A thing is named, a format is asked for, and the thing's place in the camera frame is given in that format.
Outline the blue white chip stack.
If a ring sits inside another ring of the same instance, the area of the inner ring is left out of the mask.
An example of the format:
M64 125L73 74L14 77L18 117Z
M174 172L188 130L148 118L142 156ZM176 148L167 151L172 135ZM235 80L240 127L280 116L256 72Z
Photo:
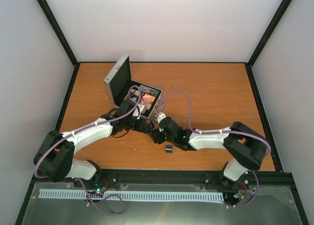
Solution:
M143 93L149 94L150 91L151 91L151 88L148 87L148 86L141 85L141 86L140 86L140 90L141 90L141 92L143 92Z

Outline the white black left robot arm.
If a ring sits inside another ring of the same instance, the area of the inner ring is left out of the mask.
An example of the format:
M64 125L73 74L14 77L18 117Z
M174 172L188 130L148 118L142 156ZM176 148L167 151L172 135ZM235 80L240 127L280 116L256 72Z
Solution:
M52 182L80 178L91 187L99 186L102 181L99 166L91 160L74 159L74 155L82 148L123 130L149 133L154 125L142 118L146 109L145 104L123 100L118 108L76 130L50 131L33 159L34 176L48 178Z

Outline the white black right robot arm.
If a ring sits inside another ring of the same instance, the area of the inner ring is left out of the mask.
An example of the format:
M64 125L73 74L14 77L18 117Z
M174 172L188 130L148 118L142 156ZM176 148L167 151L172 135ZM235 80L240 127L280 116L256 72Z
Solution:
M241 122L218 130L183 129L165 114L157 118L158 128L150 132L154 143L169 142L184 151L222 149L233 159L222 170L221 183L235 182L248 171L258 171L271 154L267 140Z

